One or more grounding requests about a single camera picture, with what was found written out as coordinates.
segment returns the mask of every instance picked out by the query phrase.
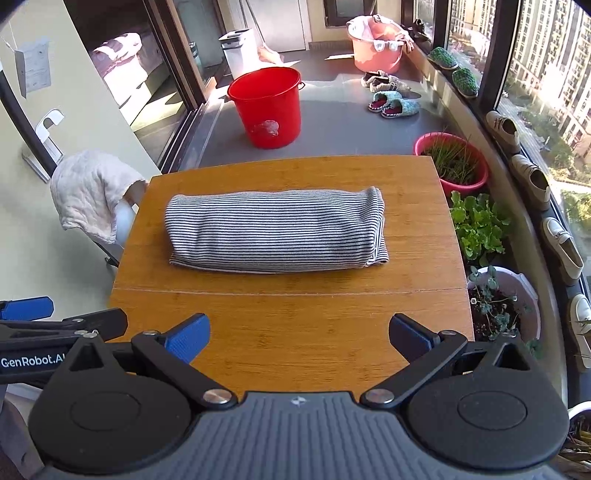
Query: green slipper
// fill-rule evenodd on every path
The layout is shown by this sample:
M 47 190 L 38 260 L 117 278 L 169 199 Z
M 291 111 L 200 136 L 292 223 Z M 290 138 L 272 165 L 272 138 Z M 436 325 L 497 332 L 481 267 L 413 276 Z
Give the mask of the green slipper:
M 464 97 L 476 98 L 478 96 L 476 77 L 470 69 L 459 69 L 453 72 L 452 82 Z
M 457 68 L 456 59 L 443 47 L 432 49 L 431 53 L 427 55 L 427 58 L 444 70 L 453 70 Z

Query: white sneaker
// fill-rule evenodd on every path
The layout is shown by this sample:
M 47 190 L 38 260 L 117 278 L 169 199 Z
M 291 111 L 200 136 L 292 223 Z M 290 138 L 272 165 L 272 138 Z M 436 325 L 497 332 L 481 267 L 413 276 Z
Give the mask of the white sneaker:
M 556 218 L 542 220 L 542 232 L 544 240 L 560 259 L 564 282 L 574 285 L 583 271 L 583 259 L 574 245 L 573 236 Z
M 550 185 L 539 166 L 523 155 L 513 155 L 509 165 L 519 183 L 527 189 L 536 208 L 548 210 L 550 208 Z
M 513 120 L 492 110 L 486 114 L 486 123 L 511 153 L 519 153 L 519 132 Z
M 570 301 L 569 319 L 580 354 L 580 364 L 591 368 L 591 348 L 584 334 L 591 331 L 591 305 L 585 295 L 579 293 Z

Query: tile floor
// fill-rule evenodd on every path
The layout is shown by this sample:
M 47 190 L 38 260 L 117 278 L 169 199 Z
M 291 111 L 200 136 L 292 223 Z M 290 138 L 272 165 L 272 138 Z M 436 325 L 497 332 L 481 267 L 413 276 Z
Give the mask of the tile floor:
M 187 150 L 190 155 L 181 169 L 318 155 L 412 154 L 413 143 L 420 135 L 455 130 L 409 61 L 403 62 L 397 76 L 410 84 L 413 92 L 408 97 L 419 101 L 420 112 L 407 118 L 384 119 L 368 111 L 372 93 L 359 83 L 362 72 L 355 67 L 350 51 L 296 51 L 284 56 L 286 63 L 294 62 L 293 67 L 306 83 L 300 91 L 300 136 L 275 150 L 253 147 L 222 87 L 218 95 L 223 104 L 206 111 L 204 127 L 193 138 Z

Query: blue gripper pad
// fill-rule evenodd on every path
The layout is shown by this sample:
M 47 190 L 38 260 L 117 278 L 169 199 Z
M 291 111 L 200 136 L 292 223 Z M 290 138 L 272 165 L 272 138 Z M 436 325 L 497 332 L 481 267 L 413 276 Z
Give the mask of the blue gripper pad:
M 189 364 L 209 343 L 209 318 L 203 313 L 195 314 L 165 335 L 166 350 Z
M 390 319 L 388 334 L 392 346 L 408 362 L 423 356 L 439 343 L 439 335 L 402 313 Z
M 27 322 L 29 320 L 48 318 L 52 314 L 53 302 L 49 297 L 9 300 L 5 303 L 0 303 L 0 320 Z

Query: pink flower pot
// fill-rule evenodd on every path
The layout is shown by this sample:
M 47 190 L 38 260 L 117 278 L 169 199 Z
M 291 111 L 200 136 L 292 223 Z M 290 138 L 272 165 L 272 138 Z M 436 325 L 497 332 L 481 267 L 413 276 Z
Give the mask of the pink flower pot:
M 478 180 L 472 185 L 456 185 L 455 183 L 439 179 L 441 181 L 441 187 L 443 188 L 445 195 L 449 197 L 454 190 L 457 190 L 462 195 L 467 195 L 481 188 L 488 180 L 488 164 L 486 163 L 486 160 L 482 152 L 467 140 L 464 140 L 463 138 L 457 137 L 452 134 L 447 134 L 445 132 L 432 132 L 430 134 L 423 135 L 414 143 L 413 154 L 422 155 L 423 152 L 426 149 L 428 149 L 431 145 L 433 145 L 435 141 L 438 139 L 443 139 L 443 141 L 445 142 L 458 142 L 461 144 L 468 145 L 468 150 L 470 151 L 470 153 L 472 153 L 472 157 L 476 158 L 478 162 L 478 165 L 476 167 L 476 175 Z

